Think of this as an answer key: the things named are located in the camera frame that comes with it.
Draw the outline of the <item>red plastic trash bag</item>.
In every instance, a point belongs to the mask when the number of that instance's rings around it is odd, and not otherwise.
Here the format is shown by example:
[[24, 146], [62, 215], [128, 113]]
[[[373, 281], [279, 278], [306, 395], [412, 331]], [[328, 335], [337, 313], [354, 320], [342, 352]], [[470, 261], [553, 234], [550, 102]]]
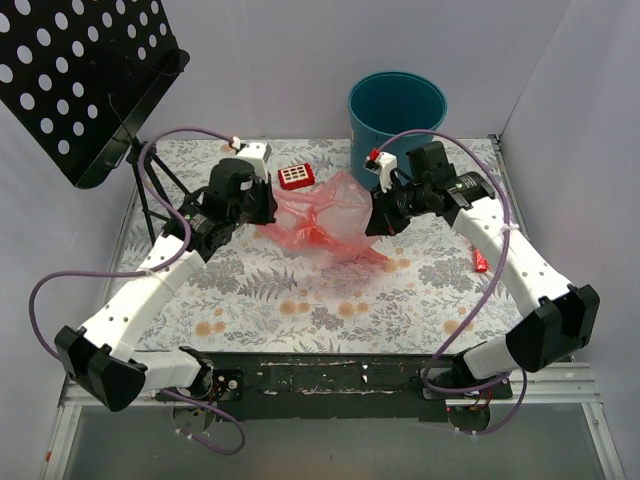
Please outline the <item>red plastic trash bag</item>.
[[350, 174], [339, 172], [307, 192], [276, 189], [275, 222], [257, 230], [281, 248], [322, 263], [358, 257], [386, 262], [365, 234], [373, 211], [370, 193]]

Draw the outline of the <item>teal plastic trash bin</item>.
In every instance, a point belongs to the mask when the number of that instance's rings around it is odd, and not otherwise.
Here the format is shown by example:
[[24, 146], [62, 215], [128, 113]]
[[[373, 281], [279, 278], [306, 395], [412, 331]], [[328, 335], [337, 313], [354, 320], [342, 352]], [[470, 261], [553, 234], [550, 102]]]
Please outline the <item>teal plastic trash bin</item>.
[[389, 71], [359, 80], [348, 96], [352, 176], [367, 190], [378, 183], [365, 169], [372, 149], [414, 129], [437, 130], [447, 114], [444, 93], [431, 81], [407, 72]]

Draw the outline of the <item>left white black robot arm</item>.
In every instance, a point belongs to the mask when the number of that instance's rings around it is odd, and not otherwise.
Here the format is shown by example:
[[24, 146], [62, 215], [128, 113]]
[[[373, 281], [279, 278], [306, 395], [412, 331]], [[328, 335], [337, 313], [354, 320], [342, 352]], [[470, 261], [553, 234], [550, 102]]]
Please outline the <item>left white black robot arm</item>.
[[146, 260], [96, 314], [62, 328], [54, 344], [69, 377], [112, 412], [140, 394], [180, 389], [193, 400], [212, 390], [212, 362], [191, 347], [141, 352], [136, 344], [176, 291], [242, 224], [274, 222], [277, 204], [265, 161], [237, 155], [219, 161], [208, 184], [172, 213]]

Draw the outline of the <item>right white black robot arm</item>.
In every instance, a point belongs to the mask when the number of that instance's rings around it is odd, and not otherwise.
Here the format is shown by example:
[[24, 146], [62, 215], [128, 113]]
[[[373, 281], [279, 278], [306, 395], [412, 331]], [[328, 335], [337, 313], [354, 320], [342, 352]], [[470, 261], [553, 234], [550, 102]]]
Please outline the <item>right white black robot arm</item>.
[[600, 306], [594, 288], [577, 287], [556, 271], [511, 223], [509, 203], [488, 177], [457, 173], [441, 142], [407, 157], [409, 175], [390, 153], [374, 149], [367, 157], [366, 169], [379, 178], [367, 235], [399, 234], [424, 214], [443, 218], [488, 260], [522, 316], [506, 334], [455, 355], [450, 368], [435, 376], [423, 371], [424, 386], [471, 398], [514, 370], [535, 373], [584, 348]]

